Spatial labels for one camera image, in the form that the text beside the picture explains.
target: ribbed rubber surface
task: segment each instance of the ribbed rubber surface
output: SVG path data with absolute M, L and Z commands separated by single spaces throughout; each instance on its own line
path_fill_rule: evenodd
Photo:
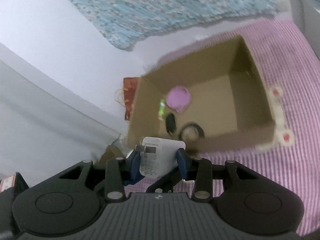
M 98 220 L 70 236 L 46 238 L 28 233 L 18 240 L 295 240 L 294 233 L 252 236 L 234 229 L 209 204 L 196 203 L 185 193 L 133 193 L 123 203 L 107 205 Z

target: striped fabric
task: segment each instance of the striped fabric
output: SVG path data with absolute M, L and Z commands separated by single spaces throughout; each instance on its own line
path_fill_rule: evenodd
M 297 233 L 301 236 L 320 227 L 320 62 L 310 45 L 291 21 L 257 21 L 184 47 L 162 59 L 172 61 L 201 47 L 237 34 L 244 37 L 263 73 L 267 87 L 280 85 L 286 127 L 296 137 L 292 147 L 277 147 L 267 152 L 255 148 L 202 154 L 215 164 L 234 159 L 295 192 L 305 206 Z M 127 192 L 144 192 L 154 180 L 144 179 Z M 180 182 L 175 192 L 191 194 L 193 184 Z M 213 182 L 214 195 L 222 193 L 222 181 Z

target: white power adapter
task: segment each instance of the white power adapter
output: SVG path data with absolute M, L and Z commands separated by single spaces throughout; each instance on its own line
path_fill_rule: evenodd
M 178 166 L 176 152 L 186 149 L 183 141 L 145 137 L 142 141 L 140 173 L 151 179 L 161 178 Z

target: green object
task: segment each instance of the green object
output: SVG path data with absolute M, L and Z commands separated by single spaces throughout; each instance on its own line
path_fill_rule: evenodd
M 163 121 L 164 120 L 164 111 L 165 111 L 165 100 L 161 99 L 160 106 L 159 106 L 159 112 L 158 112 L 158 118 Z

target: metal screw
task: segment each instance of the metal screw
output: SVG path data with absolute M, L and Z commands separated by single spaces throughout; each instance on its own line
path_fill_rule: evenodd
M 108 193 L 107 197 L 109 199 L 120 199 L 122 198 L 123 194 L 119 191 L 112 191 L 110 193 Z
M 207 191 L 198 191 L 195 193 L 195 197 L 199 199 L 206 199 L 210 197 L 210 193 Z

